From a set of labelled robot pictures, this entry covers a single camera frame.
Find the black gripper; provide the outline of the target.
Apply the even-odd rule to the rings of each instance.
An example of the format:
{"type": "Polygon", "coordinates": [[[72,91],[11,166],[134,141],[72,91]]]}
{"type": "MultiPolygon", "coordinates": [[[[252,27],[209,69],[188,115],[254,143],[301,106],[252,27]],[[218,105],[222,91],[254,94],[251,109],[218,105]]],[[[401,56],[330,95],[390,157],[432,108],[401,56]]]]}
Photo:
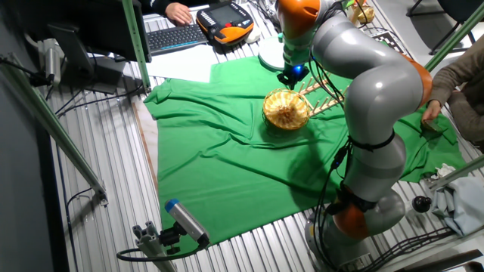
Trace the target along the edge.
{"type": "Polygon", "coordinates": [[[299,82],[302,81],[308,73],[308,71],[302,71],[301,73],[284,71],[281,74],[278,74],[278,80],[283,85],[287,85],[290,90],[296,90],[299,87],[299,82]]]}

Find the hand with black sleeve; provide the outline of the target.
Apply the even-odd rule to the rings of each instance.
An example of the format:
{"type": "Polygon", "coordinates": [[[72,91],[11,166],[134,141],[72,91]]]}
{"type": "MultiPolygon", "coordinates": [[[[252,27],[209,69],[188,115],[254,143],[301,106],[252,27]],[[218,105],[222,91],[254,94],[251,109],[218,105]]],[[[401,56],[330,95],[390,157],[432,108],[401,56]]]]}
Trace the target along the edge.
{"type": "Polygon", "coordinates": [[[166,16],[180,26],[192,23],[192,16],[189,7],[178,2],[167,5],[165,10],[166,16]]]}

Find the hand with brown sleeve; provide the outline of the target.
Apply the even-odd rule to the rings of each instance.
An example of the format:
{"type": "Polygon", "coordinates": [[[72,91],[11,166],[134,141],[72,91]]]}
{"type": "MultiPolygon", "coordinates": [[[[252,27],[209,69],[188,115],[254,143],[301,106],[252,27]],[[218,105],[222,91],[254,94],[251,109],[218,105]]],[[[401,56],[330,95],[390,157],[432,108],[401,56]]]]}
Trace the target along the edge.
{"type": "Polygon", "coordinates": [[[441,113],[442,105],[438,100],[431,100],[427,104],[427,108],[423,112],[421,121],[432,121],[441,113]]]}

